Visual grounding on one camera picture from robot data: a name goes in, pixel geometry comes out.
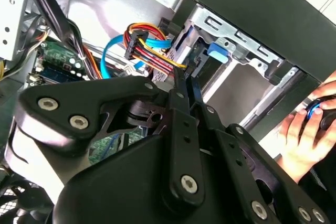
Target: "silver screw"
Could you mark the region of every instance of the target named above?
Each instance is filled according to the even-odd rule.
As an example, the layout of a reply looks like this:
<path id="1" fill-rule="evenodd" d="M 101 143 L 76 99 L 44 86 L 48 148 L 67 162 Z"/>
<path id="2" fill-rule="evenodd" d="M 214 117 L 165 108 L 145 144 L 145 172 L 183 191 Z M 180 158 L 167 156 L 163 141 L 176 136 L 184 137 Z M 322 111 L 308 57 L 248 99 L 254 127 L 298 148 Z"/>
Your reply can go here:
<path id="1" fill-rule="evenodd" d="M 313 209 L 313 214 L 321 223 L 325 223 L 324 217 L 316 209 Z"/>
<path id="2" fill-rule="evenodd" d="M 309 213 L 307 213 L 307 211 L 304 210 L 302 207 L 299 207 L 299 212 L 306 221 L 311 221 Z"/>
<path id="3" fill-rule="evenodd" d="M 184 175 L 181 178 L 182 187 L 190 194 L 195 194 L 197 192 L 197 183 L 193 177 L 189 175 Z"/>
<path id="4" fill-rule="evenodd" d="M 184 95 L 182 95 L 181 93 L 176 93 L 179 97 L 184 98 Z"/>
<path id="5" fill-rule="evenodd" d="M 81 115 L 74 115 L 72 118 L 70 118 L 70 124 L 72 127 L 79 130 L 84 130 L 89 127 L 89 121 Z"/>
<path id="6" fill-rule="evenodd" d="M 208 109 L 208 111 L 209 111 L 211 114 L 214 114 L 214 113 L 215 113 L 214 108 L 211 108 L 210 106 L 208 106 L 207 109 Z"/>
<path id="7" fill-rule="evenodd" d="M 52 111 L 58 108 L 58 102 L 52 98 L 41 98 L 37 102 L 38 106 L 47 111 Z"/>
<path id="8" fill-rule="evenodd" d="M 149 89 L 153 89 L 153 86 L 150 85 L 149 83 L 145 83 L 145 86 L 146 86 L 147 88 L 149 88 Z"/>
<path id="9" fill-rule="evenodd" d="M 263 205 L 257 201 L 252 201 L 252 209 L 254 211 L 254 213 L 262 220 L 266 220 L 267 219 L 267 212 L 265 210 L 265 208 L 263 207 Z"/>
<path id="10" fill-rule="evenodd" d="M 240 127 L 236 127 L 236 130 L 237 130 L 237 132 L 238 132 L 240 135 L 243 135 L 243 134 L 244 134 L 244 131 L 242 130 L 242 128 L 240 128 Z"/>

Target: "red cable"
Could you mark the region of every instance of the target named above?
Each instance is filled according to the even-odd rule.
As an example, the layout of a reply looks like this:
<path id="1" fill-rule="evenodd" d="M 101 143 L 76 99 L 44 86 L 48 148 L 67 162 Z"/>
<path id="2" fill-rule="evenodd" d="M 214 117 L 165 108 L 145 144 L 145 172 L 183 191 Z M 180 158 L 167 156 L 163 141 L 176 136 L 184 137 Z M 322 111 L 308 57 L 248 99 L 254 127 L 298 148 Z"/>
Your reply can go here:
<path id="1" fill-rule="evenodd" d="M 142 48 L 140 47 L 136 47 L 135 48 L 137 51 L 139 51 L 141 54 L 145 55 L 146 57 L 148 57 L 149 59 L 153 60 L 155 63 L 157 63 L 160 67 L 168 70 L 168 71 L 172 71 L 173 68 L 168 65 L 168 64 L 165 64 L 164 62 L 162 62 L 161 60 L 159 60 L 158 58 L 155 58 L 153 56 L 151 56 L 150 54 L 148 54 L 146 51 L 144 51 Z"/>

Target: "black mounting arm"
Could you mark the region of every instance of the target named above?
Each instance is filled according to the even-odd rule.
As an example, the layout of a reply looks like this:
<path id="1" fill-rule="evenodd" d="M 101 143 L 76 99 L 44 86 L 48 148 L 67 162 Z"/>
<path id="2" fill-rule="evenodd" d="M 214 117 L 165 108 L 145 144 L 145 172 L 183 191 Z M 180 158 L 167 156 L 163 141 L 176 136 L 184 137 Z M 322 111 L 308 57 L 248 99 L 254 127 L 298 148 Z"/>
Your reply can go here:
<path id="1" fill-rule="evenodd" d="M 17 126 L 59 155 L 84 155 L 94 140 L 151 128 L 150 136 L 72 178 L 53 223 L 329 223 L 247 131 L 221 124 L 195 79 L 174 69 L 174 80 L 169 92 L 126 77 L 20 95 Z"/>

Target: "human hand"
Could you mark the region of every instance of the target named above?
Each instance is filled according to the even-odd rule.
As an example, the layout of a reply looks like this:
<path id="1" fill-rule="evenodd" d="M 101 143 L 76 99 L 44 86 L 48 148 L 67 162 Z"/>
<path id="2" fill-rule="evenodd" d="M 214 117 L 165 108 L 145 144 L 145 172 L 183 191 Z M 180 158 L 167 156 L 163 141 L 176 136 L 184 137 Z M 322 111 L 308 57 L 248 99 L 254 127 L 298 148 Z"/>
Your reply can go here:
<path id="1" fill-rule="evenodd" d="M 315 109 L 300 137 L 306 116 L 306 110 L 301 110 L 295 116 L 289 115 L 279 131 L 279 140 L 284 149 L 278 164 L 296 183 L 314 164 L 324 159 L 336 143 L 336 120 L 326 132 L 318 132 L 323 116 L 320 108 Z"/>
<path id="2" fill-rule="evenodd" d="M 336 94 L 336 71 L 312 94 L 309 96 L 312 100 L 328 95 Z M 321 102 L 320 107 L 324 110 L 336 109 L 336 99 Z"/>

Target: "power cable bundle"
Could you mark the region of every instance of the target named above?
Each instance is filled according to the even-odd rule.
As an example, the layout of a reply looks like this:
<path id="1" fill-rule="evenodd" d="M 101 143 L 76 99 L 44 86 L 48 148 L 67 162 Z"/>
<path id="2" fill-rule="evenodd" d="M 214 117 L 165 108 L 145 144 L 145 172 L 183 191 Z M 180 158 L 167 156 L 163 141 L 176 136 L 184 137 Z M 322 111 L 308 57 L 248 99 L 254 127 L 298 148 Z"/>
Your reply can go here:
<path id="1" fill-rule="evenodd" d="M 92 54 L 84 47 L 77 25 L 69 20 L 56 0 L 34 0 L 46 24 L 83 61 L 89 79 L 102 79 Z"/>

